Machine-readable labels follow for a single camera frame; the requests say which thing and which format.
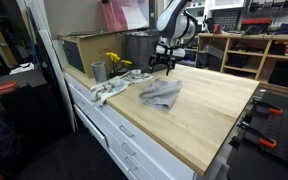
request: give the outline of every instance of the red tool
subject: red tool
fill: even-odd
[[[264,108],[268,108],[268,112],[274,113],[274,114],[283,114],[283,109],[280,107],[277,107],[275,105],[272,105],[268,102],[265,101],[261,101],[259,99],[253,99],[252,102],[253,105],[255,105],[255,111],[256,111],[256,107],[264,107]]]
[[[268,148],[275,148],[277,145],[277,142],[274,139],[268,138],[258,130],[250,127],[250,125],[244,121],[242,121],[240,124],[237,125],[237,127],[244,129],[246,132],[249,132],[253,134],[254,136],[258,137],[258,142],[260,145],[268,147]]]
[[[18,85],[15,81],[0,84],[0,95],[11,93],[16,91],[18,88]]]

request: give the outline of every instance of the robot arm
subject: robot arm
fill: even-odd
[[[155,54],[151,55],[149,65],[151,71],[157,64],[167,66],[167,73],[175,68],[175,57],[184,57],[185,47],[197,33],[196,19],[186,12],[185,8],[191,0],[172,0],[157,20],[157,31],[161,39],[155,47]],[[189,39],[181,44],[181,39]]]
[[[196,19],[184,9],[191,0],[172,0],[157,20],[163,38],[190,39],[195,35]]]

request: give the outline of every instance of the white cabinet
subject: white cabinet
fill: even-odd
[[[193,180],[194,171],[108,105],[94,107],[90,91],[66,74],[81,121],[129,179]]]
[[[210,10],[245,7],[246,0],[210,0]]]
[[[83,122],[84,126],[91,131],[97,141],[106,149],[107,143],[105,136],[97,129],[97,127],[95,127],[95,125],[82,113],[82,111],[76,105],[74,105],[74,109],[76,111],[76,114]]]

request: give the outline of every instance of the black bag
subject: black bag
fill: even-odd
[[[21,150],[21,138],[14,124],[7,121],[5,113],[0,113],[0,159],[14,158]]]

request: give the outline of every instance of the clamp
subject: clamp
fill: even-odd
[[[251,102],[251,104],[254,105],[254,108],[253,108],[254,111],[256,111],[257,107],[264,107],[264,108],[268,108],[268,112],[270,113],[274,113],[277,115],[283,114],[282,108],[275,106],[273,104],[270,104],[268,102],[261,101],[259,99],[253,99],[253,102]]]
[[[159,53],[156,53],[156,55],[151,54],[150,60],[148,61],[151,73],[153,73],[154,67],[158,64],[165,65],[167,67],[166,76],[168,76],[170,70],[175,69],[176,60],[175,58],[171,58],[169,55],[162,55]]]
[[[254,136],[258,137],[258,142],[260,145],[265,146],[267,148],[274,149],[277,145],[277,142],[274,139],[268,138],[264,134],[262,134],[260,131],[250,127],[250,125],[244,121],[236,125],[237,127],[245,130],[248,133],[253,134]]]

